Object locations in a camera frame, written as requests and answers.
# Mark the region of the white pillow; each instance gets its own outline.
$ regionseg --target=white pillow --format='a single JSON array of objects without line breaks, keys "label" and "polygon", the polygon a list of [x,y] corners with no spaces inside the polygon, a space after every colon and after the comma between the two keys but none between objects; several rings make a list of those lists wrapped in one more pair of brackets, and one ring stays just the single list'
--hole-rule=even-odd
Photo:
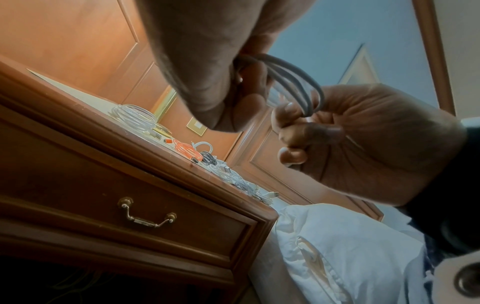
[{"label": "white pillow", "polygon": [[292,205],[275,231],[288,272],[311,303],[396,303],[423,244],[337,205]]}]

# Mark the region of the drawer handle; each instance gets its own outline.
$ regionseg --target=drawer handle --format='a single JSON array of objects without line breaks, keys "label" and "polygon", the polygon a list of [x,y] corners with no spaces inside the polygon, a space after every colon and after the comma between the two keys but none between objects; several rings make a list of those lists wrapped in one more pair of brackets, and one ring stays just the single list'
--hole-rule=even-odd
[{"label": "drawer handle", "polygon": [[144,225],[144,226],[147,226],[147,227],[158,228],[165,223],[171,224],[171,223],[175,222],[175,220],[177,219],[177,215],[173,212],[167,214],[165,216],[165,220],[163,222],[161,222],[160,224],[155,224],[154,222],[146,220],[146,219],[133,217],[133,216],[130,215],[130,207],[132,206],[133,203],[134,203],[133,199],[131,199],[129,197],[124,197],[124,198],[121,198],[118,201],[118,207],[120,209],[126,209],[126,219],[130,220],[130,221],[133,221],[134,223]]}]

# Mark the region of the drawer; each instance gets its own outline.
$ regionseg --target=drawer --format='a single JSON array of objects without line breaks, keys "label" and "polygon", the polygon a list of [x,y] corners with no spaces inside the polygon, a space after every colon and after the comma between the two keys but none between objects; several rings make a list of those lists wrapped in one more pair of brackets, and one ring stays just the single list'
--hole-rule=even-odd
[{"label": "drawer", "polygon": [[[257,222],[0,108],[0,214],[231,267]],[[127,219],[119,200],[129,197]]]}]

